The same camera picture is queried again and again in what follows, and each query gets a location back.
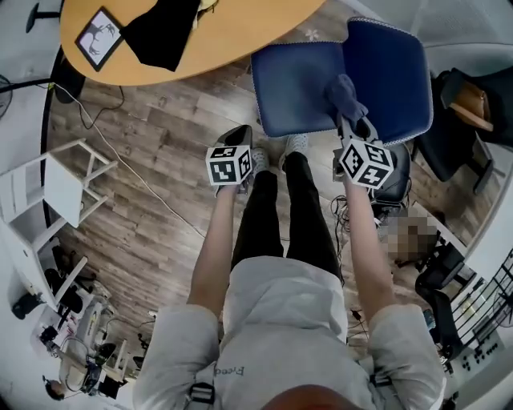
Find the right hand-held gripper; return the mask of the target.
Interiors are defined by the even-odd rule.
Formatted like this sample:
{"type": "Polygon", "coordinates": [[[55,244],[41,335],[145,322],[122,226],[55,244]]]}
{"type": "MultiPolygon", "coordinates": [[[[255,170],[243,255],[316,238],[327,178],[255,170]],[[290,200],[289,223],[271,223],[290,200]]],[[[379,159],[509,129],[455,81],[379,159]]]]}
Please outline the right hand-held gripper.
{"type": "Polygon", "coordinates": [[[357,122],[357,135],[349,120],[338,115],[341,148],[333,151],[333,180],[345,176],[366,189],[379,189],[394,170],[392,156],[385,149],[374,125],[368,119],[357,122]]]}

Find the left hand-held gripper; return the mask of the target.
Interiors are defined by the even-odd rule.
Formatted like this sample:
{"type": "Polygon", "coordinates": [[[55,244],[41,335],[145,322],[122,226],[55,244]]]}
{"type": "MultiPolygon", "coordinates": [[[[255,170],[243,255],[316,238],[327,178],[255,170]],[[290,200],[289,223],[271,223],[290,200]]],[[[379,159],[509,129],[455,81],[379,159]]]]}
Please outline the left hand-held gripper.
{"type": "Polygon", "coordinates": [[[217,139],[217,145],[208,148],[205,158],[215,196],[228,186],[238,187],[238,194],[247,194],[252,174],[252,127],[243,125],[226,131],[217,139]]]}

